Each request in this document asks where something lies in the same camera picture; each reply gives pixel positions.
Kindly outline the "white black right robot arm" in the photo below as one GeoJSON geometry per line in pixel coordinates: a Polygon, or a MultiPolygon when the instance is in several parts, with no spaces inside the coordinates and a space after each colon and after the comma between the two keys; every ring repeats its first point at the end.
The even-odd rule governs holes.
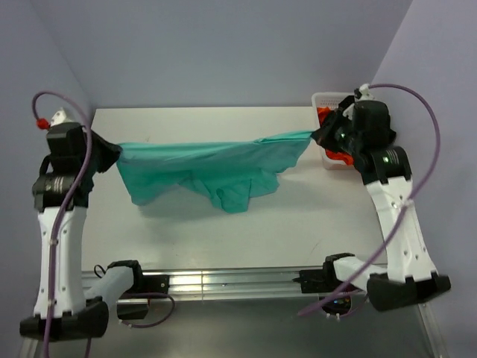
{"type": "Polygon", "coordinates": [[[312,139],[352,157],[376,209],[387,257],[382,268],[374,265],[375,257],[363,262],[354,254],[328,256],[324,286],[359,288],[379,312],[424,304],[448,292],[451,281],[438,273],[423,239],[410,163],[405,150],[394,144],[387,105],[371,95],[348,95],[324,116],[312,139]]]}

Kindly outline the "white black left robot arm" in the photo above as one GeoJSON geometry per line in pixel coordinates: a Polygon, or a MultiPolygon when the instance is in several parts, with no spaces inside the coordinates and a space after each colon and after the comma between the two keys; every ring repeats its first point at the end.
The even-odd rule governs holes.
{"type": "Polygon", "coordinates": [[[145,288],[139,262],[122,260],[109,264],[99,281],[83,289],[82,237],[93,177],[113,166],[121,149],[64,109],[40,126],[47,130],[50,149],[32,187],[42,239],[40,287],[34,313],[20,322],[19,332],[52,342],[99,338],[117,300],[123,294],[136,298],[145,288]]]}

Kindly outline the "teal t shirt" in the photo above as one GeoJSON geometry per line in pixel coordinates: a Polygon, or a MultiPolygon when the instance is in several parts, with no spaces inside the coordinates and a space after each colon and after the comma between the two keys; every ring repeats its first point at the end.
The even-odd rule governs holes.
{"type": "Polygon", "coordinates": [[[293,131],[245,142],[126,142],[116,165],[137,206],[181,186],[226,213],[243,213],[251,199],[278,190],[279,175],[297,165],[311,140],[311,131],[293,131]]]}

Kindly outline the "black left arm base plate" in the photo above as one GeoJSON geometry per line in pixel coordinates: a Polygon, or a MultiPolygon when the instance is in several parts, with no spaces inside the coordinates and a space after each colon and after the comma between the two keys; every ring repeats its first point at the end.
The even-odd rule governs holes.
{"type": "Polygon", "coordinates": [[[168,294],[170,276],[168,274],[143,275],[134,280],[133,286],[120,299],[154,298],[168,294]]]}

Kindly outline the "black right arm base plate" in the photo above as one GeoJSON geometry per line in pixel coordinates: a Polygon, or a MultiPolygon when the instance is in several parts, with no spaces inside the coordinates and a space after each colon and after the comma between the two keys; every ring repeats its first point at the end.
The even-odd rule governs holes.
{"type": "Polygon", "coordinates": [[[336,288],[322,268],[299,270],[298,277],[293,281],[300,285],[302,294],[327,293],[336,288]]]}

